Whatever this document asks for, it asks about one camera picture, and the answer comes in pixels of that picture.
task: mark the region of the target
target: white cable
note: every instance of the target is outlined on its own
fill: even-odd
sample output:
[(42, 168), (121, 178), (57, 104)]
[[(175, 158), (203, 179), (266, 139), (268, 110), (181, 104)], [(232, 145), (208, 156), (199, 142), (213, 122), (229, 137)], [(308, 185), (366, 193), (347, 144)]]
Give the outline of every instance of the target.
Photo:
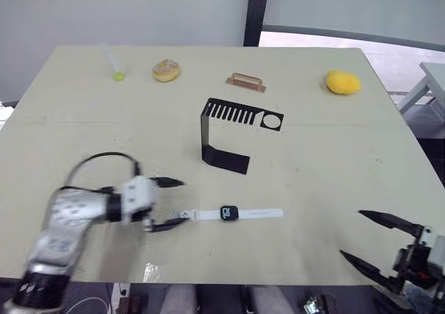
[(104, 306), (105, 306), (105, 311), (106, 311), (106, 313), (108, 313), (108, 305), (106, 304), (106, 302), (105, 302), (102, 298), (98, 298), (98, 297), (89, 297), (89, 298), (82, 299), (81, 301), (75, 303), (75, 304), (74, 304), (74, 305), (73, 305), (73, 306), (66, 312), (66, 314), (70, 314), (70, 312), (71, 312), (73, 309), (75, 309), (78, 305), (83, 304), (85, 301), (88, 301), (88, 300), (99, 300), (101, 303), (104, 304)]

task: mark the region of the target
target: white watch strap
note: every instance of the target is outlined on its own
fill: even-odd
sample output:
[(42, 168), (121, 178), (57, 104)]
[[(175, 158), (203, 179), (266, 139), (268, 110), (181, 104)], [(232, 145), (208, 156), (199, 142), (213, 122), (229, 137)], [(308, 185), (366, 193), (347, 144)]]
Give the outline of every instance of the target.
[(262, 208), (259, 210), (238, 210), (239, 219), (279, 218), (284, 214), (281, 208)]
[[(279, 218), (284, 215), (281, 208), (263, 208), (259, 210), (238, 210), (238, 219), (260, 219), (260, 218)], [(180, 215), (181, 218), (190, 218), (193, 221), (198, 220), (220, 220), (220, 210), (185, 210)]]

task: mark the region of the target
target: copper bracket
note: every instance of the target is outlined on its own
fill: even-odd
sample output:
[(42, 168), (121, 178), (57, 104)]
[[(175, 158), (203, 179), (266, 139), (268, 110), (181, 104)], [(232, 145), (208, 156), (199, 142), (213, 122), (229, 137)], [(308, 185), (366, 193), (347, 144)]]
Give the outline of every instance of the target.
[(266, 90), (266, 86), (263, 86), (263, 81), (260, 78), (255, 78), (254, 76), (246, 76), (245, 74), (241, 73), (233, 73), (230, 78), (227, 78), (225, 83), (248, 88), (249, 90), (256, 90), (260, 93), (264, 93), (264, 91)]

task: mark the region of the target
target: yellow potato toy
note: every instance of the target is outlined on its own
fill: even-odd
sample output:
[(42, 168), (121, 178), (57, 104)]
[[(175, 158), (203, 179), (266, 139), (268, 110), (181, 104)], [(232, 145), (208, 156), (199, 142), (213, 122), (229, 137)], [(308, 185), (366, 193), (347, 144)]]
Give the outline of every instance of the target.
[(360, 80), (354, 74), (337, 69), (327, 73), (326, 85), (337, 94), (354, 94), (362, 88)]

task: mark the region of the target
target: wooden table surface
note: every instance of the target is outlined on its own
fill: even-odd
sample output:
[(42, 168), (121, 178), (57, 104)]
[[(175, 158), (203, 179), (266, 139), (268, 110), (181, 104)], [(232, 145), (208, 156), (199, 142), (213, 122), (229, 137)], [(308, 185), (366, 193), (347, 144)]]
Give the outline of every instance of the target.
[[(186, 182), (159, 190), (159, 220), (225, 204), (281, 208), (284, 217), (188, 222), (155, 234), (140, 223), (98, 225), (78, 281), (366, 284), (339, 249), (388, 273), (412, 239), (359, 209), (445, 233), (445, 190), (359, 49), (111, 48), (124, 81), (112, 80), (99, 47), (58, 47), (0, 132), (0, 276), (22, 275), (49, 196), (73, 165), (102, 151), (127, 152), (146, 175)], [(151, 77), (164, 58), (182, 69), (170, 83)], [(331, 93), (323, 82), (330, 69), (356, 74), (362, 90)], [(258, 76), (266, 92), (225, 84), (234, 72)], [(201, 160), (209, 97), (284, 114), (280, 132), (211, 120), (211, 144), (251, 157), (247, 175)], [(130, 173), (125, 160), (104, 158), (74, 182), (120, 185)]]

